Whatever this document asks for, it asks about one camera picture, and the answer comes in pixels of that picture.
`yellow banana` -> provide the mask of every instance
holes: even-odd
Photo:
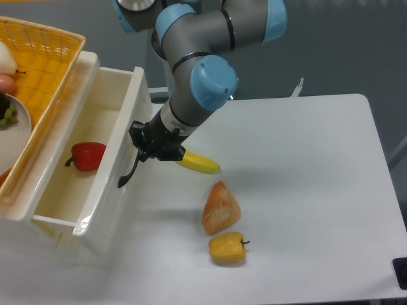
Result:
[[[221,168],[214,160],[194,154],[190,151],[186,151],[184,158],[181,161],[176,162],[183,167],[189,168],[190,170],[196,170],[197,172],[201,173],[214,173]]]

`wicker basket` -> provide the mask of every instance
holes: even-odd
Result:
[[[13,94],[28,109],[32,121],[31,137],[0,187],[0,197],[13,187],[24,165],[41,140],[52,116],[53,106],[85,44],[85,37],[64,30],[0,17],[0,41],[17,61],[13,75],[17,87]]]

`yellow bell pepper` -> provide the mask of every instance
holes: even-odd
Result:
[[[239,232],[228,232],[209,241],[209,254],[217,262],[238,262],[246,258],[244,245],[250,241],[243,241]]]

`white cabinet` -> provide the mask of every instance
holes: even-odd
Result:
[[[12,192],[0,198],[0,243],[78,263],[105,252],[135,182],[117,188],[134,160],[128,128],[150,118],[143,69],[99,67],[96,54],[82,52],[42,143]],[[96,172],[64,166],[79,142],[107,146]]]

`bread slice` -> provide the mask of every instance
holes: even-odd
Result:
[[[239,220],[239,204],[223,181],[215,183],[202,214],[202,226],[209,235],[219,233]]]

